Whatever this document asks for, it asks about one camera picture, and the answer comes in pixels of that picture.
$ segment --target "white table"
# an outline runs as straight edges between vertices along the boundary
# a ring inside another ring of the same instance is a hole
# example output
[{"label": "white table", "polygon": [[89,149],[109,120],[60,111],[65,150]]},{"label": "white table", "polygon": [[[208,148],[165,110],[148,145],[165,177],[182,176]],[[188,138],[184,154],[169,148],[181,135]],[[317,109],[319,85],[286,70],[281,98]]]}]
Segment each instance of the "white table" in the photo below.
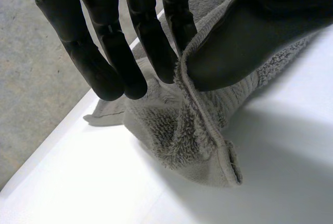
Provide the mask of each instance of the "white table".
[{"label": "white table", "polygon": [[332,44],[330,28],[232,119],[241,187],[187,182],[124,126],[89,126],[90,91],[0,193],[0,223],[333,223]]}]

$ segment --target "robotic hand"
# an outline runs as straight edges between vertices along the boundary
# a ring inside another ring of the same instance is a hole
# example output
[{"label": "robotic hand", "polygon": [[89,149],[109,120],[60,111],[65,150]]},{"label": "robotic hand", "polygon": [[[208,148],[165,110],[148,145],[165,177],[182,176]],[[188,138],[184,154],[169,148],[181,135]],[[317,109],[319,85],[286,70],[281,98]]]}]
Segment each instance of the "robotic hand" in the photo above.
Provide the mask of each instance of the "robotic hand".
[{"label": "robotic hand", "polygon": [[[119,23],[118,0],[82,0],[88,9],[108,62],[93,43],[80,0],[35,0],[56,30],[71,60],[95,93],[113,101],[123,93],[138,99],[147,83]],[[157,19],[156,0],[127,0],[132,23],[158,77],[173,83],[177,55]],[[179,54],[197,33],[188,0],[163,0],[164,12]]]},{"label": "robotic hand", "polygon": [[[147,84],[118,21],[118,0],[83,0],[111,67],[87,30],[79,0],[36,0],[76,67],[104,100],[142,97]],[[159,78],[172,83],[177,60],[155,0],[127,0],[135,31]],[[197,33],[188,0],[163,0],[179,54]],[[188,74],[201,91],[237,83],[286,45],[333,23],[333,0],[233,0],[196,53]]]}]

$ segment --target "gray floor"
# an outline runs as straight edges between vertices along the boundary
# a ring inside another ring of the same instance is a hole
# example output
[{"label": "gray floor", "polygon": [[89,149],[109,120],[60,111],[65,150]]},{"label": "gray floor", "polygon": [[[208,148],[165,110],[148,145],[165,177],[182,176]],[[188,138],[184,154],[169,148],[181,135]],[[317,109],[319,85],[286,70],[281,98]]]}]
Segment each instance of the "gray floor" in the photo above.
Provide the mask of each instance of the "gray floor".
[{"label": "gray floor", "polygon": [[[120,21],[131,43],[125,0]],[[0,0],[0,190],[88,90],[34,0]]]}]

